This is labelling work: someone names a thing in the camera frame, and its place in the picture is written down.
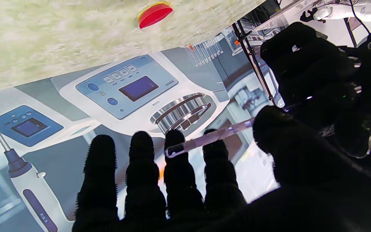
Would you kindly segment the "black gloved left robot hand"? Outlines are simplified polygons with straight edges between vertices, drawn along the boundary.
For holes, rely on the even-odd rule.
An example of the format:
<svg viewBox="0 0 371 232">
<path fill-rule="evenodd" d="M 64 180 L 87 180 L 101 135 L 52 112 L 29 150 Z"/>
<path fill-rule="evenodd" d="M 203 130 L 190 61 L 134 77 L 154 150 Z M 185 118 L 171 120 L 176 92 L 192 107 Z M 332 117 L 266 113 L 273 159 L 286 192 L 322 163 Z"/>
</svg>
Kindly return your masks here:
<svg viewBox="0 0 371 232">
<path fill-rule="evenodd" d="M 351 157 L 371 153 L 371 33 L 357 48 L 336 46 L 295 22 L 265 41 L 260 56 L 288 112 Z"/>
</svg>

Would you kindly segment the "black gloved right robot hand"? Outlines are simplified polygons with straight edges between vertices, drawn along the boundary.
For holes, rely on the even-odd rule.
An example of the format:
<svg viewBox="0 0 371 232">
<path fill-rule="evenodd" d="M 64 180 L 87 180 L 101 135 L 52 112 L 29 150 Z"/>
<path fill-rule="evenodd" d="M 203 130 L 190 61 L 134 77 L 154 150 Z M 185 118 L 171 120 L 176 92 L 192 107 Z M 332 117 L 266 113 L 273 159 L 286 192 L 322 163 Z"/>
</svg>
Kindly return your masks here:
<svg viewBox="0 0 371 232">
<path fill-rule="evenodd" d="M 164 182 L 154 144 L 136 132 L 128 152 L 125 217 L 118 217 L 116 151 L 97 135 L 84 164 L 73 232 L 371 232 L 371 173 L 284 110 L 266 106 L 254 140 L 273 157 L 280 187 L 247 203 L 222 140 L 202 147 L 206 195 L 197 189 L 188 153 L 166 157 Z"/>
</svg>

